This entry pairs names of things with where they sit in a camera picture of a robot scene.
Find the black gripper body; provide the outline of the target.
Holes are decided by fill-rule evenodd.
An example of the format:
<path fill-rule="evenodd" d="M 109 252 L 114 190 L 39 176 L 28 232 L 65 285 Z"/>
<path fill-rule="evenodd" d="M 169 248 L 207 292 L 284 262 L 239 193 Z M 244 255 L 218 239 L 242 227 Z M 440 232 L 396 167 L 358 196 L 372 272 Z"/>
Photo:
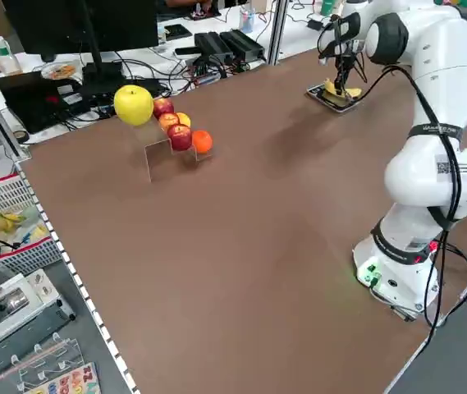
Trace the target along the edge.
<path fill-rule="evenodd" d="M 353 12 L 333 21 L 334 53 L 337 57 L 350 56 L 359 52 L 360 15 Z"/>

